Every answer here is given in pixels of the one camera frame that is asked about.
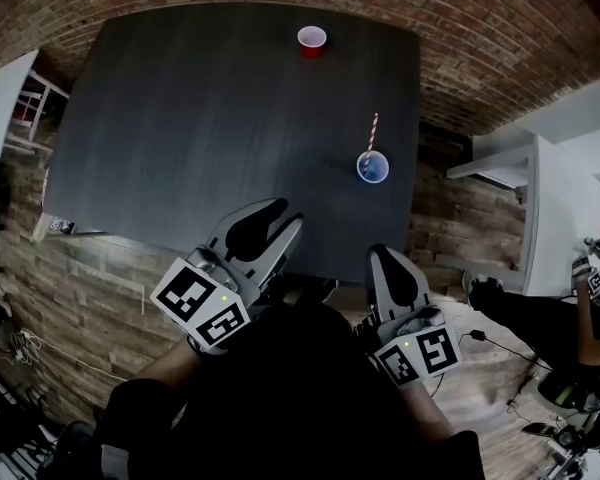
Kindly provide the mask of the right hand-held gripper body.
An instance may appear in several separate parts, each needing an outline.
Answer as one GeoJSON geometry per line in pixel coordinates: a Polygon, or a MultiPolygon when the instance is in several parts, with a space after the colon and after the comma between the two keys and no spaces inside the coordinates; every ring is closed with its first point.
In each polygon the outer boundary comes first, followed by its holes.
{"type": "Polygon", "coordinates": [[[461,364],[459,340],[436,305],[377,326],[372,358],[397,387],[441,376],[461,364]]]}

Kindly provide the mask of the white side table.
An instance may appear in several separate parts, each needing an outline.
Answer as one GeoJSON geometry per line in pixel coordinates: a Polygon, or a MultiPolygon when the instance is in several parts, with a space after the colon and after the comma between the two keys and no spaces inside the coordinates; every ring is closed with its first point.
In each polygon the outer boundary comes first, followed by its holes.
{"type": "Polygon", "coordinates": [[[0,157],[4,149],[35,155],[50,154],[52,147],[36,141],[40,121],[47,114],[51,94],[64,102],[69,94],[34,70],[39,50],[34,49],[0,68],[0,157]],[[16,121],[12,113],[17,102],[35,111],[31,122],[16,121]]]}

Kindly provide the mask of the person's dark shoe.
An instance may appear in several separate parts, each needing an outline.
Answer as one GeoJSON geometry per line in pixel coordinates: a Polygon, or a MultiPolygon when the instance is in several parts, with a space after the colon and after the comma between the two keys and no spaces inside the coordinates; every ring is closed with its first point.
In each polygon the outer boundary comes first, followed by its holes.
{"type": "Polygon", "coordinates": [[[285,303],[325,303],[337,291],[339,281],[335,279],[307,280],[292,286],[283,297],[285,303]]]}

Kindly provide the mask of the white patterned tote bag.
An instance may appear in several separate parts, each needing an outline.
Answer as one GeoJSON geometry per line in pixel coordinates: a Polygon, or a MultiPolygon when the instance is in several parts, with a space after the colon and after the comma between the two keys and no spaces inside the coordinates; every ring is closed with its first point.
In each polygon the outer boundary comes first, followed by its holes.
{"type": "Polygon", "coordinates": [[[30,240],[32,242],[41,242],[49,234],[52,235],[70,235],[75,227],[75,223],[62,219],[57,216],[42,213],[38,222],[34,226],[30,240]]]}

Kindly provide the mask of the red plastic cup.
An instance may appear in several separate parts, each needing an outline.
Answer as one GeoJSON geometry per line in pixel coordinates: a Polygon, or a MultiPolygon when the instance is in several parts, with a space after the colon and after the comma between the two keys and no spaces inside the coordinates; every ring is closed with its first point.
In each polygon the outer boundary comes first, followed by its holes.
{"type": "Polygon", "coordinates": [[[302,55],[306,58],[318,58],[327,41],[326,32],[318,26],[302,27],[297,33],[302,55]]]}

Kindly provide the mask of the person's black shirt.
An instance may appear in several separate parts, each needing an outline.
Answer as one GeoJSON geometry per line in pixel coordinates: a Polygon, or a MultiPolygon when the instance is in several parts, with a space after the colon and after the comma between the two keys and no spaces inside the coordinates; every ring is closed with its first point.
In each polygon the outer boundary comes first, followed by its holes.
{"type": "Polygon", "coordinates": [[[226,353],[198,354],[184,395],[148,380],[112,391],[94,434],[102,477],[485,480],[476,433],[423,440],[332,308],[268,308],[226,353]]]}

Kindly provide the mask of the blue plastic cup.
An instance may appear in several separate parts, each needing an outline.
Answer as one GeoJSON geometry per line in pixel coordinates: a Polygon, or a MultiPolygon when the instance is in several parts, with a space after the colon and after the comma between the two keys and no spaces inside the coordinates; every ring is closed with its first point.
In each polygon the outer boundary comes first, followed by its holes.
{"type": "Polygon", "coordinates": [[[361,154],[356,162],[359,179],[369,184],[382,183],[389,174],[389,162],[380,152],[372,150],[369,154],[361,154]]]}

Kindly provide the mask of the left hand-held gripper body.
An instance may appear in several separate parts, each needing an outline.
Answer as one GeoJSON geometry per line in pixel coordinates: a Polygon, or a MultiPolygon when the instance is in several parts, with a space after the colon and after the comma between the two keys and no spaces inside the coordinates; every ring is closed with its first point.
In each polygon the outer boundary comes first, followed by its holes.
{"type": "Polygon", "coordinates": [[[242,261],[230,251],[199,245],[176,258],[151,301],[205,354],[222,354],[241,330],[255,322],[258,302],[273,275],[273,253],[242,261]]]}

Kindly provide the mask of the person's left forearm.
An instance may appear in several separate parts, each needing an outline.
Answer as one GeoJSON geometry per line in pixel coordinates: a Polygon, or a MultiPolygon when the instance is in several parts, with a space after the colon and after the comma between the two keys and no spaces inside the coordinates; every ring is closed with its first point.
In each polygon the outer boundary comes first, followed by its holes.
{"type": "Polygon", "coordinates": [[[188,392],[202,367],[203,362],[198,352],[184,338],[168,352],[146,365],[132,379],[135,381],[158,382],[177,395],[188,392]]]}

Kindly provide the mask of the red white striped straw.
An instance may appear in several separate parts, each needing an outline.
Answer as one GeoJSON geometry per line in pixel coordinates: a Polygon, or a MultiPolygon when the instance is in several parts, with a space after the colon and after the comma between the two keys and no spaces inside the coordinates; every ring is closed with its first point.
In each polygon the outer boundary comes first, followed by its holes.
{"type": "Polygon", "coordinates": [[[366,175],[366,173],[368,171],[370,157],[371,157],[371,153],[372,153],[373,147],[374,147],[374,140],[375,140],[378,121],[379,121],[379,113],[375,112],[374,116],[373,116],[373,120],[372,120],[372,127],[371,127],[371,131],[370,131],[369,142],[368,142],[367,150],[366,150],[366,153],[364,156],[364,161],[363,161],[362,168],[361,168],[361,173],[362,173],[363,177],[366,175]]]}

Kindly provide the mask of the large white table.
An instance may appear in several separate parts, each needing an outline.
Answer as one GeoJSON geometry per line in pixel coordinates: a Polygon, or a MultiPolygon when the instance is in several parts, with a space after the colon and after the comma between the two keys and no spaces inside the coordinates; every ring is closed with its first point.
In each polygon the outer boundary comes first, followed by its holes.
{"type": "Polygon", "coordinates": [[[438,254],[435,263],[499,279],[529,296],[570,292],[572,261],[586,252],[586,238],[600,238],[600,181],[568,150],[537,136],[529,145],[453,167],[449,179],[523,164],[527,199],[519,268],[438,254]]]}

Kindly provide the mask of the person's right forearm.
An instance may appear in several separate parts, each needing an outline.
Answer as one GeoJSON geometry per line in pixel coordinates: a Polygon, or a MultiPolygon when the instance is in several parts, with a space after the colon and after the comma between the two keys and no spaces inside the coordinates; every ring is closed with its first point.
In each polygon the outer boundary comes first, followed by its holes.
{"type": "Polygon", "coordinates": [[[455,430],[421,383],[400,390],[402,400],[418,435],[431,443],[450,439],[455,430]]]}

